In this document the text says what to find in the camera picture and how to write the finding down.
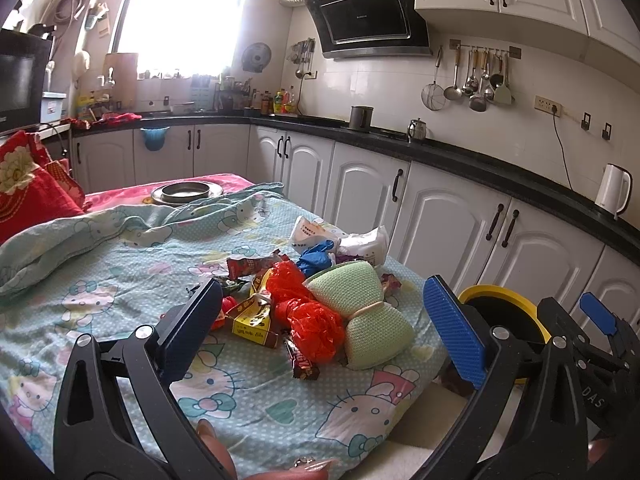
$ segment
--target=green bow pillow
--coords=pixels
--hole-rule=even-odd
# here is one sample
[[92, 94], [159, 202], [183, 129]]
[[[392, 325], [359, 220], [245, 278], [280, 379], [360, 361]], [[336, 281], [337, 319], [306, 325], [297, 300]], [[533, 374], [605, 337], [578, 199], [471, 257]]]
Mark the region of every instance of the green bow pillow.
[[382, 284], [368, 262], [323, 270], [306, 280], [305, 286], [320, 303], [349, 321], [344, 349], [352, 370], [389, 361], [414, 339], [408, 321], [384, 302]]

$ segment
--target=fingernail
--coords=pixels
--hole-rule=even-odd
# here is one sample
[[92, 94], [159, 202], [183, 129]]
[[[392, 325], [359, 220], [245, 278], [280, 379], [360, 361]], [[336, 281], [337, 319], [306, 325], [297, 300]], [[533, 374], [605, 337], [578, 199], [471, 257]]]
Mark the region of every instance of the fingernail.
[[304, 467], [297, 467], [295, 471], [327, 471], [331, 464], [336, 462], [335, 459], [330, 458], [329, 460], [321, 460], [320, 462], [312, 462], [311, 464], [307, 464]]
[[201, 418], [196, 426], [196, 433], [198, 435], [209, 435], [213, 438], [217, 438], [216, 430], [206, 418]]

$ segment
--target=black countertop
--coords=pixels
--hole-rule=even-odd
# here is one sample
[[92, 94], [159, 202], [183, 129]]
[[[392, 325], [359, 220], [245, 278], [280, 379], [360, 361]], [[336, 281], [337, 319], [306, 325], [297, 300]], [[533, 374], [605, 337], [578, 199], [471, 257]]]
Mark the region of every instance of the black countertop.
[[88, 131], [74, 131], [84, 137], [113, 130], [163, 128], [197, 124], [256, 124], [279, 128], [325, 139], [336, 140], [372, 152], [389, 155], [407, 162], [420, 162], [448, 171], [488, 187], [572, 224], [603, 241], [640, 266], [640, 231], [623, 219], [596, 206], [588, 198], [548, 178], [514, 164], [482, 153], [472, 152], [438, 140], [407, 143], [400, 132], [372, 128], [363, 134], [346, 128], [346, 123], [324, 118], [283, 118], [279, 116], [248, 118], [242, 115], [193, 114], [191, 116], [151, 116], [119, 126], [98, 126]]

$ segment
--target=cutting board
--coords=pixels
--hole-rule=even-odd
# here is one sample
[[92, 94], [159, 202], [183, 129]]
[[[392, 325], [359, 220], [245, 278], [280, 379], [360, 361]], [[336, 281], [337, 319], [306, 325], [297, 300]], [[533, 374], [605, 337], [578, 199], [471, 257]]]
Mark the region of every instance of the cutting board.
[[115, 81], [115, 85], [109, 90], [115, 108], [113, 111], [134, 112], [138, 81], [138, 54], [128, 52], [107, 54], [104, 57], [102, 69], [105, 81], [108, 80], [110, 68], [113, 68], [113, 80]]

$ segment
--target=metal tray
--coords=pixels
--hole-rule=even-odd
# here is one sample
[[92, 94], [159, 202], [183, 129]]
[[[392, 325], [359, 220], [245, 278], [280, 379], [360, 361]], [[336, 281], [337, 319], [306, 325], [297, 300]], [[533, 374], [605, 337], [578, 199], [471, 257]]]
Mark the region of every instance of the metal tray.
[[218, 184], [187, 180], [158, 187], [151, 193], [151, 198], [159, 205], [181, 206], [195, 200], [220, 196], [222, 192]]

